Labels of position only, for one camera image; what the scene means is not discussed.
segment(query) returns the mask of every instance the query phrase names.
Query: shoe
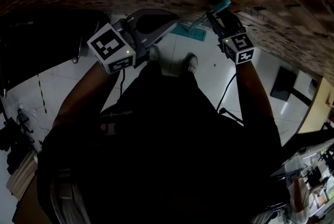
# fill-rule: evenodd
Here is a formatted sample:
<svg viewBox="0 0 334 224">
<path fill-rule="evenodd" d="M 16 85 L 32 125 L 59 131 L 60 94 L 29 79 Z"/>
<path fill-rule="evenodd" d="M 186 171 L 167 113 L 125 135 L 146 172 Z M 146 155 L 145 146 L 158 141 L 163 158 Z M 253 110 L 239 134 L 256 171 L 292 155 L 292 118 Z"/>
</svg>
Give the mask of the shoe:
<svg viewBox="0 0 334 224">
<path fill-rule="evenodd" d="M 196 55 L 194 55 L 193 53 L 189 54 L 186 57 L 185 66 L 187 67 L 187 70 L 189 72 L 191 72 L 192 74 L 195 74 L 197 67 L 198 67 L 198 59 Z"/>
<path fill-rule="evenodd" d="M 156 45 L 153 45 L 152 47 L 150 47 L 149 55 L 150 55 L 149 60 L 151 62 L 157 62 L 159 60 L 160 52 Z"/>
</svg>

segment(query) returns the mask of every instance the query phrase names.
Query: person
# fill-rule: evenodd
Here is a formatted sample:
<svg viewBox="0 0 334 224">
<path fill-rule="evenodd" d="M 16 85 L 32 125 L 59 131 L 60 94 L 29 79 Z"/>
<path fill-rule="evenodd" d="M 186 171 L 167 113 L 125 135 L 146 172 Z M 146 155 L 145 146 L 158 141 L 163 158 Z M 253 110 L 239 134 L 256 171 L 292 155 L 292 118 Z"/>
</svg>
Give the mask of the person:
<svg viewBox="0 0 334 224">
<path fill-rule="evenodd" d="M 162 75 L 157 48 L 149 56 L 117 103 L 103 112 L 119 72 L 109 75 L 99 63 L 66 97 L 38 157 L 41 207 L 59 223 L 59 197 L 50 198 L 50 188 L 57 171 L 71 167 L 90 223 L 248 221 L 263 206 L 255 190 L 266 192 L 266 178 L 281 166 L 278 130 L 252 63 L 236 66 L 241 126 L 218 114 L 198 88 L 195 55 L 185 59 L 179 77 Z M 58 175 L 61 183 L 63 177 Z M 63 215 L 72 198 L 64 197 Z"/>
</svg>

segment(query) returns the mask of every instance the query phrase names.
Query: cable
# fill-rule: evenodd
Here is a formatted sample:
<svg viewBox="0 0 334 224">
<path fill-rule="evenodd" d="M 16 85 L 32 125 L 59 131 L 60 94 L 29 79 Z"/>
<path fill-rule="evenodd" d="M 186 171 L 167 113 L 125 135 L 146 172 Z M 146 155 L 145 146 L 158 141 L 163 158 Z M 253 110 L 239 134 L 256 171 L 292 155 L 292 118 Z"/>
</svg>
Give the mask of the cable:
<svg viewBox="0 0 334 224">
<path fill-rule="evenodd" d="M 125 80 L 125 69 L 123 69 L 123 80 L 122 80 L 122 82 L 121 82 L 121 95 L 120 95 L 120 97 L 121 97 L 122 94 L 123 94 L 123 83 L 124 83 L 124 80 Z"/>
<path fill-rule="evenodd" d="M 230 85 L 230 83 L 233 81 L 233 79 L 235 78 L 235 76 L 236 76 L 236 74 L 234 74 L 234 76 L 232 76 L 232 78 L 231 78 L 230 82 L 229 82 L 229 83 L 228 83 L 228 85 L 226 86 L 226 88 L 225 88 L 225 91 L 224 91 L 224 94 L 223 94 L 223 97 L 221 97 L 221 100 L 220 100 L 220 102 L 219 102 L 219 104 L 218 104 L 218 106 L 217 106 L 217 109 L 216 109 L 216 111 L 218 111 L 218 109 L 219 109 L 219 106 L 220 106 L 221 102 L 223 101 L 223 99 L 224 99 L 224 96 L 225 96 L 225 94 L 226 94 L 226 91 L 228 90 L 228 88 L 229 88 L 229 85 Z"/>
</svg>

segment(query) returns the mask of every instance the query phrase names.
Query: white tile floor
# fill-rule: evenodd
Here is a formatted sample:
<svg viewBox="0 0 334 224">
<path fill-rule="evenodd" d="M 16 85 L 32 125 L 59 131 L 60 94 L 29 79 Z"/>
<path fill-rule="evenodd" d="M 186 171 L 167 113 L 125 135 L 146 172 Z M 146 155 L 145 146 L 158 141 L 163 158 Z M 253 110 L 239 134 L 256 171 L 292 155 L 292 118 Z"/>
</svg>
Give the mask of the white tile floor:
<svg viewBox="0 0 334 224">
<path fill-rule="evenodd" d="M 231 60 L 226 59 L 217 44 L 217 36 L 210 31 L 207 32 L 205 42 L 169 34 L 158 44 L 162 72 L 165 75 L 177 75 L 180 64 L 187 53 L 192 52 L 197 55 L 199 67 L 195 77 L 198 86 L 215 107 L 218 105 L 227 83 L 235 73 L 235 65 Z M 37 76 L 8 92 L 8 97 L 3 100 L 7 114 L 16 117 L 17 109 L 22 104 L 25 113 L 30 118 L 30 127 L 34 130 L 33 138 L 36 141 L 38 139 L 43 140 L 51 129 L 63 100 L 95 62 L 96 59 L 88 54 L 86 57 L 81 57 L 78 64 L 67 61 L 39 75 L 47 114 L 45 114 L 42 106 Z M 279 67 L 289 68 L 281 60 L 259 49 L 256 50 L 253 64 L 268 96 Z M 143 63 L 137 69 L 131 67 L 126 70 L 124 89 L 131 84 L 145 65 L 146 63 Z M 113 105 L 118 100 L 121 80 L 122 77 L 120 76 L 106 101 L 105 108 Z M 307 93 L 310 82 L 311 78 L 307 74 L 299 72 L 295 88 L 310 97 Z M 281 136 L 281 142 L 285 144 L 298 128 L 306 113 L 307 106 L 292 95 L 288 102 L 270 96 L 269 100 Z M 242 118 L 235 80 L 231 83 L 221 106 Z"/>
</svg>

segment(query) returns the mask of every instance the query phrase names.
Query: white sneaker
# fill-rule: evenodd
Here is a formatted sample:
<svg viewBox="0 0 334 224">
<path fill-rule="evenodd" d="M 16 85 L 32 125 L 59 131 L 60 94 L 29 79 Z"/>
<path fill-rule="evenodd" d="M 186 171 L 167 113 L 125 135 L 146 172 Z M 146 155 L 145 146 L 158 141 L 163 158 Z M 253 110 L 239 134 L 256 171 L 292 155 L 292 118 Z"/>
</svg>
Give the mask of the white sneaker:
<svg viewBox="0 0 334 224">
<path fill-rule="evenodd" d="M 189 62 L 188 62 L 188 71 L 195 74 L 196 70 L 198 67 L 198 59 L 195 55 L 191 55 L 189 57 Z"/>
<path fill-rule="evenodd" d="M 160 52 L 159 52 L 159 49 L 156 45 L 153 45 L 152 47 L 150 47 L 150 57 L 149 57 L 149 60 L 151 62 L 157 62 L 159 60 L 159 55 L 160 55 Z"/>
</svg>

